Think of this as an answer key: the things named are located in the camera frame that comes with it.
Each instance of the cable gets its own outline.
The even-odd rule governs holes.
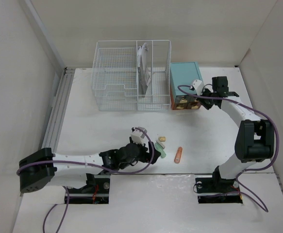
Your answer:
[[[210,84],[210,83],[209,83],[209,84],[206,84],[205,86],[203,86],[203,89],[202,89],[201,91],[204,93],[205,87],[206,87],[206,86],[209,86],[209,85],[210,85],[210,86],[213,86],[213,85]]]
[[[58,228],[57,228],[57,230],[56,230],[56,233],[59,232],[59,229],[60,229],[60,227],[61,227],[62,224],[63,224],[64,218],[65,218],[66,213],[67,213],[67,210],[68,210],[69,200],[70,200],[70,195],[69,195],[68,188],[67,188],[67,187],[64,187],[64,186],[63,186],[63,188],[65,189],[65,191],[66,191],[66,193],[67,193],[67,203],[66,203],[66,208],[65,208],[64,214],[63,214],[63,216],[62,216],[62,219],[60,220],[59,226],[58,226]],[[43,225],[42,225],[42,231],[43,231],[43,233],[45,233],[45,223],[46,223],[46,219],[48,218],[50,212],[51,212],[57,205],[58,205],[58,204],[54,204],[54,205],[52,206],[52,208],[50,208],[50,210],[48,211],[48,213],[45,215],[45,218],[44,218],[44,220],[43,220]]]
[[[101,168],[103,170],[109,171],[111,173],[124,174],[124,175],[132,175],[132,174],[142,172],[150,166],[150,164],[152,163],[152,161],[154,159],[154,146],[153,146],[153,143],[152,143],[150,137],[147,135],[147,133],[145,131],[143,131],[140,128],[135,128],[135,129],[139,130],[140,132],[142,132],[146,136],[146,138],[150,142],[150,146],[151,146],[151,149],[152,149],[152,155],[151,155],[151,159],[150,159],[149,163],[144,168],[142,168],[138,171],[124,172],[124,171],[112,170],[112,169],[109,169],[109,168],[106,168],[106,167],[103,167],[103,166],[99,166],[99,165],[96,165],[96,164],[91,164],[91,163],[82,163],[82,162],[66,161],[66,160],[47,160],[47,161],[39,161],[39,162],[26,164],[26,165],[20,167],[17,170],[16,174],[19,175],[22,170],[29,168],[30,166],[41,165],[41,164],[77,164],[77,165],[83,165],[83,166],[94,166],[94,167],[98,167],[98,168]]]
[[[77,164],[77,165],[83,165],[83,166],[94,166],[94,167],[101,168],[101,169],[103,169],[103,170],[107,170],[107,171],[109,171],[109,172],[111,172],[111,173],[118,173],[118,174],[125,174],[125,175],[132,175],[132,174],[136,174],[136,173],[142,172],[142,171],[144,171],[145,169],[147,169],[147,168],[150,166],[150,164],[152,163],[152,161],[153,161],[153,159],[154,159],[154,146],[153,146],[153,143],[152,143],[150,137],[147,135],[147,133],[146,133],[145,131],[143,131],[143,130],[140,129],[140,128],[135,128],[135,129],[136,129],[136,130],[139,130],[140,132],[142,132],[142,133],[146,136],[146,138],[147,138],[148,141],[150,142],[150,146],[151,146],[151,149],[152,149],[152,155],[151,155],[151,159],[150,159],[149,163],[148,163],[144,168],[142,168],[142,169],[140,169],[140,170],[138,170],[138,171],[123,172],[123,171],[117,171],[117,170],[108,169],[108,168],[106,168],[106,167],[99,166],[99,165],[96,165],[96,164],[81,163],[81,162],[74,162],[74,161],[65,161],[65,160],[49,160],[49,161],[39,161],[39,162],[34,162],[34,163],[26,164],[26,165],[20,167],[20,168],[17,170],[16,174],[19,176],[19,174],[20,174],[20,172],[21,172],[22,170],[24,170],[24,169],[26,169],[26,168],[28,168],[28,167],[30,167],[30,166],[41,165],[41,164],[55,164],[55,163],[61,163],[61,164]],[[65,208],[63,217],[62,217],[62,219],[61,219],[61,221],[60,221],[60,223],[59,223],[59,226],[58,226],[58,228],[57,228],[57,230],[56,230],[56,233],[58,233],[60,227],[62,226],[62,223],[63,223],[63,221],[64,221],[64,218],[65,218],[66,213],[67,213],[67,210],[68,210],[68,205],[69,205],[69,200],[70,200],[70,195],[69,195],[69,191],[68,191],[67,187],[64,187],[64,186],[63,186],[63,188],[65,189],[66,194],[67,194],[67,203],[66,203],[66,208]],[[43,221],[43,225],[42,225],[43,233],[46,233],[46,232],[45,232],[45,223],[46,223],[46,220],[47,220],[47,218],[48,218],[50,212],[51,212],[57,205],[58,205],[58,204],[54,204],[54,205],[50,208],[50,210],[47,212],[47,214],[46,214],[46,216],[45,216],[45,218],[44,218],[44,221]]]
[[[247,105],[244,105],[243,103],[237,102],[237,101],[235,101],[235,100],[231,100],[231,99],[227,99],[227,98],[220,98],[220,97],[198,96],[198,95],[194,95],[194,94],[188,93],[188,92],[186,92],[186,91],[183,91],[183,90],[181,89],[181,87],[189,87],[189,88],[192,88],[192,86],[189,86],[189,85],[179,85],[179,86],[178,86],[178,89],[179,89],[181,92],[183,92],[183,93],[185,93],[185,94],[187,94],[187,95],[189,95],[189,96],[192,96],[192,97],[195,97],[195,98],[199,98],[199,99],[206,99],[206,100],[225,100],[225,101],[229,101],[229,102],[238,104],[239,106],[242,106],[242,107],[244,107],[244,108],[246,108],[246,109],[249,109],[249,110],[251,110],[251,111],[254,111],[254,112],[256,112],[256,113],[258,113],[258,114],[264,116],[266,119],[268,119],[269,122],[271,122],[272,126],[274,127],[275,138],[276,138],[276,148],[275,148],[275,153],[274,153],[273,159],[271,159],[271,162],[270,162],[268,165],[266,165],[265,167],[262,167],[262,168],[245,169],[244,172],[245,172],[245,171],[262,171],[262,170],[265,170],[265,169],[271,167],[271,166],[275,163],[275,161],[276,161],[276,159],[277,159],[277,156],[278,156],[278,152],[279,152],[279,142],[280,142],[280,140],[279,140],[279,133],[278,133],[277,127],[276,127],[276,125],[275,125],[275,122],[274,122],[268,115],[266,115],[265,113],[263,113],[263,112],[261,112],[261,111],[259,111],[259,110],[256,110],[256,109],[251,108],[251,107],[249,107],[249,106],[247,106]],[[225,196],[225,195],[233,194],[233,193],[243,194],[243,195],[247,196],[248,198],[250,198],[253,202],[255,202],[255,203],[256,203],[259,207],[261,207],[261,209],[263,209],[265,212],[268,212],[267,206],[266,206],[266,205],[264,204],[264,202],[258,197],[258,195],[256,195],[252,190],[250,190],[248,187],[246,187],[245,185],[243,185],[243,184],[238,180],[238,177],[239,177],[241,174],[243,174],[243,172],[240,172],[240,173],[236,176],[236,181],[239,183],[239,185],[243,186],[246,190],[248,190],[249,192],[251,192],[251,193],[261,202],[261,204],[263,205],[263,207],[262,207],[262,205],[260,205],[255,199],[253,199],[253,197],[249,196],[249,195],[246,194],[246,193],[240,192],[240,191],[234,191],[234,192],[228,192],[228,193],[221,193],[221,194],[216,194],[216,195],[210,195],[209,197]]]
[[[93,204],[95,204],[95,200],[96,200],[96,195],[97,195],[97,192],[98,192],[98,190],[99,190],[99,186],[98,186],[98,184],[95,186],[95,192],[94,192],[94,194],[93,194]]]

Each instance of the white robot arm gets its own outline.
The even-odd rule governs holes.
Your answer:
[[[200,80],[194,80],[191,83],[192,90],[195,90],[197,95],[201,97],[219,97],[242,103],[235,92],[229,92],[227,77],[214,77],[212,81],[214,92],[205,88],[204,83]],[[197,100],[207,110],[213,105],[218,106],[239,127],[234,147],[235,153],[213,172],[214,190],[218,186],[217,191],[221,192],[222,186],[233,184],[240,172],[257,162],[272,157],[274,129],[268,120],[261,119],[254,112],[239,104],[226,100],[206,100],[202,98],[197,98]],[[260,139],[254,139],[255,135],[260,136]]]
[[[51,148],[43,148],[19,162],[20,191],[30,193],[46,185],[79,189],[94,175],[108,175],[109,171],[134,166],[137,162],[154,164],[161,153],[154,148],[153,142],[148,142],[146,147],[145,133],[147,130],[142,127],[133,128],[126,146],[92,155],[61,155],[52,153]]]

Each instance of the white table surface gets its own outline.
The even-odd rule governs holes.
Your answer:
[[[275,174],[240,177],[269,213],[247,197],[243,204],[198,204],[194,181],[194,175],[112,175],[110,203],[69,205],[59,232],[283,233],[283,196]],[[63,203],[64,193],[62,187],[45,187],[25,194],[13,233],[41,233],[47,211]],[[64,209],[62,204],[51,212],[47,233],[55,232]]]
[[[167,156],[143,171],[143,174],[212,173],[234,153],[238,127],[229,116],[214,106],[207,111],[169,111],[160,113],[100,112],[90,88],[91,68],[76,69],[66,114],[60,133],[57,153],[90,155],[119,149],[129,143],[132,127],[148,130],[152,141],[165,136]],[[204,83],[211,78],[227,76],[229,88],[251,106],[239,68],[201,67]],[[178,147],[183,148],[181,162],[174,163]],[[262,167],[269,160],[252,167]],[[145,166],[138,163],[124,171],[135,171]],[[273,172],[269,168],[263,172]]]
[[[166,136],[167,157],[145,172],[180,175],[112,175],[110,203],[70,205],[60,233],[283,233],[283,195],[273,169],[240,177],[265,201],[269,213],[246,197],[244,204],[198,204],[194,175],[181,175],[211,173],[233,154],[238,129],[224,112],[216,107],[169,113],[99,112],[90,91],[90,71],[76,70],[57,152],[80,155],[120,148],[128,143],[130,128],[142,126],[153,140]],[[214,76],[228,76],[230,89],[250,105],[238,68],[202,67],[201,74],[205,83]],[[183,156],[176,165],[179,146]],[[54,203],[63,203],[64,194],[62,187],[48,186],[24,194],[13,233],[42,232],[47,211]],[[48,233],[57,229],[64,208],[59,205],[49,215]]]

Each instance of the wire basket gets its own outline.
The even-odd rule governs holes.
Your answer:
[[[143,66],[150,77],[146,91],[141,89],[137,61],[138,48],[145,44],[147,56]],[[170,51],[169,40],[97,42],[91,87],[99,110],[168,110]]]

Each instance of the white wall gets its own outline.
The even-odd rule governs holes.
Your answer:
[[[238,65],[276,0],[33,0],[67,66],[98,40],[171,40],[171,61]]]
[[[240,69],[253,105],[278,125],[281,143],[275,169],[283,183],[283,0],[277,1]]]
[[[13,224],[17,162],[38,149],[54,78],[17,0],[0,0],[0,233]]]

